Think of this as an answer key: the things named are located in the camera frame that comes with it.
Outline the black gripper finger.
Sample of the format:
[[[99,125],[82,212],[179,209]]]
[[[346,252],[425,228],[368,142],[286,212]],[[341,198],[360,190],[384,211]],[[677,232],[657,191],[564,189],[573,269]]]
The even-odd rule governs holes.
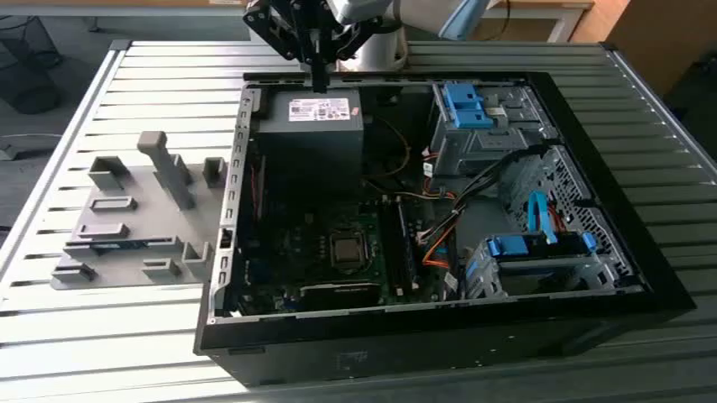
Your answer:
[[[330,84],[328,67],[338,60],[349,60],[360,47],[376,34],[386,34],[382,20],[365,20],[353,24],[342,33],[338,32],[340,23],[321,23],[320,25],[320,91],[326,92]]]
[[[244,21],[252,31],[272,46],[286,60],[297,60],[310,74],[312,89],[320,92],[320,64],[310,30],[304,26],[293,28],[273,10],[248,5]]]

